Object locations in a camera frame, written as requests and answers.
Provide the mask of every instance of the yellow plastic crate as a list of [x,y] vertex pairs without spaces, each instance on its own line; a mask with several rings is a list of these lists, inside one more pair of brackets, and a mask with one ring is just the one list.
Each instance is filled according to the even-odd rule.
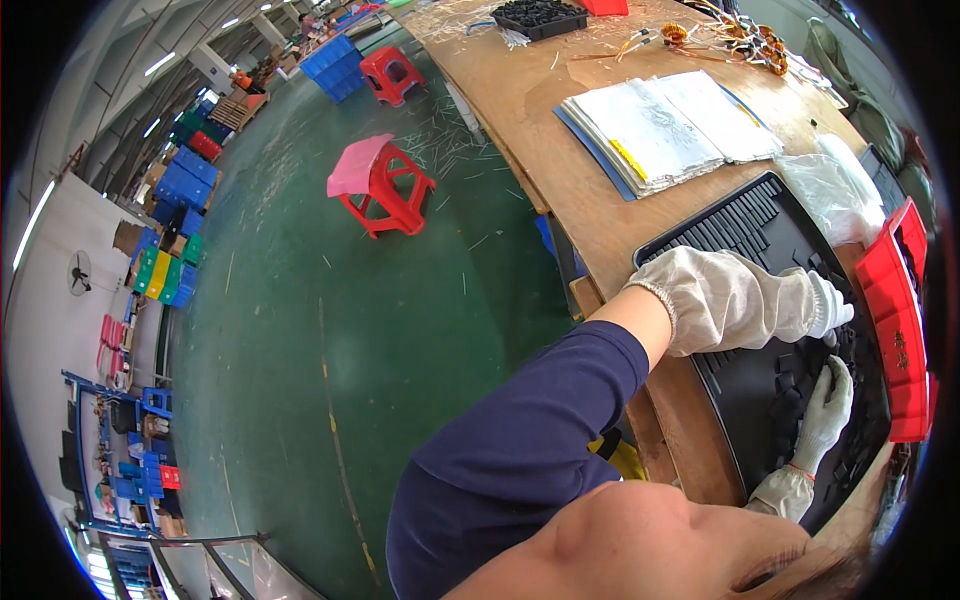
[[163,290],[163,284],[167,280],[167,271],[170,270],[171,258],[173,258],[173,256],[166,252],[159,252],[156,255],[154,274],[150,277],[150,283],[147,285],[147,298],[159,300],[160,292]]

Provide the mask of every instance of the wall-mounted fan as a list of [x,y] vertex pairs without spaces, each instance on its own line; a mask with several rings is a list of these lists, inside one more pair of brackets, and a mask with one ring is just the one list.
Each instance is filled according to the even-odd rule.
[[66,266],[66,284],[74,296],[82,296],[90,291],[90,257],[86,252],[77,250]]

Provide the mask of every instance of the black component tray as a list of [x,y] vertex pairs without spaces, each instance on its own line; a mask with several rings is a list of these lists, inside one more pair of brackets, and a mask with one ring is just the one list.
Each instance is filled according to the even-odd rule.
[[883,162],[879,150],[874,144],[868,144],[867,149],[860,155],[860,165],[873,180],[876,191],[883,201],[883,214],[890,216],[906,202],[906,192],[900,186],[900,181],[893,170]]
[[[772,171],[748,182],[634,252],[640,265],[677,246],[731,250],[771,274],[791,267],[816,270],[853,302],[856,316],[838,328],[835,353],[854,378],[851,424],[820,464],[813,505],[801,520],[816,533],[836,512],[873,461],[890,431],[883,371],[869,318],[827,240]],[[790,461],[800,421],[831,350],[820,340],[771,340],[759,350],[694,354],[693,363],[717,412],[749,496]]]
[[512,21],[508,18],[497,16],[495,14],[493,14],[492,17],[493,20],[496,21],[496,24],[500,27],[504,29],[512,29],[515,32],[521,32],[525,36],[529,37],[530,41],[540,41],[542,39],[547,39],[548,37],[559,36],[560,34],[568,34],[578,29],[587,28],[586,11],[584,11],[583,14],[576,14],[567,18],[563,18],[559,21],[550,21],[534,27],[524,27],[516,21]]

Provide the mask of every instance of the white work glove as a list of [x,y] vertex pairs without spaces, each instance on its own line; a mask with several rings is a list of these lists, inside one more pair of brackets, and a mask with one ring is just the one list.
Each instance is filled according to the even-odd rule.
[[631,285],[650,290],[666,307],[672,356],[758,349],[775,336],[787,343],[823,338],[853,318],[853,307],[816,272],[794,267],[772,276],[726,250],[679,246],[640,267],[624,287]]
[[[831,373],[834,386],[829,394]],[[813,503],[813,480],[820,461],[840,439],[852,405],[853,380],[847,365],[839,357],[829,356],[806,405],[793,460],[767,475],[750,495],[747,508],[759,500],[777,515],[800,522]]]

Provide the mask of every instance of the navy blue sleeve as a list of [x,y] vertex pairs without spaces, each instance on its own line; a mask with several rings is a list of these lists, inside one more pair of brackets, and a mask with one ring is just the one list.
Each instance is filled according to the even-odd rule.
[[576,327],[414,452],[387,528],[396,595],[436,598],[563,506],[620,478],[587,450],[646,379],[617,324]]

